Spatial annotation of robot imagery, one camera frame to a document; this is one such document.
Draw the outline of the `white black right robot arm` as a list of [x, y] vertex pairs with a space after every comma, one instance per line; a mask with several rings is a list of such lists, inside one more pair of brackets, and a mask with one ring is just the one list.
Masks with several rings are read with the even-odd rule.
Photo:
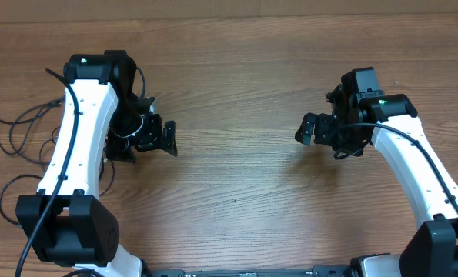
[[295, 139], [327, 145], [336, 160], [359, 157], [372, 145], [395, 174], [416, 220], [399, 255], [373, 254], [348, 265], [322, 265], [312, 276], [458, 276], [458, 185], [443, 166], [412, 102], [386, 95], [372, 67], [342, 76], [326, 95], [331, 114], [307, 113]]

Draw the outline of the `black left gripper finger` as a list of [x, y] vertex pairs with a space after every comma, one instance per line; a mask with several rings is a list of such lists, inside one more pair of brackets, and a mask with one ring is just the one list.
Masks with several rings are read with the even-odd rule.
[[112, 130], [108, 130], [107, 138], [105, 140], [105, 156], [108, 160], [127, 162], [134, 164], [136, 157], [129, 141], [126, 138], [119, 138]]
[[161, 149], [174, 157], [178, 155], [175, 121], [165, 122], [162, 130]]

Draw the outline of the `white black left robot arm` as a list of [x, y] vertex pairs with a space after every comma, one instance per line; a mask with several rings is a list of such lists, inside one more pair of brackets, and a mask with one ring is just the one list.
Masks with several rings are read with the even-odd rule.
[[176, 124], [163, 121], [153, 99], [134, 94], [135, 61], [123, 50], [75, 54], [58, 80], [65, 108], [50, 164], [36, 192], [18, 198], [15, 213], [43, 262], [90, 276], [147, 276], [145, 261], [119, 242], [119, 223], [101, 203], [105, 161], [134, 162], [139, 152], [177, 155]]

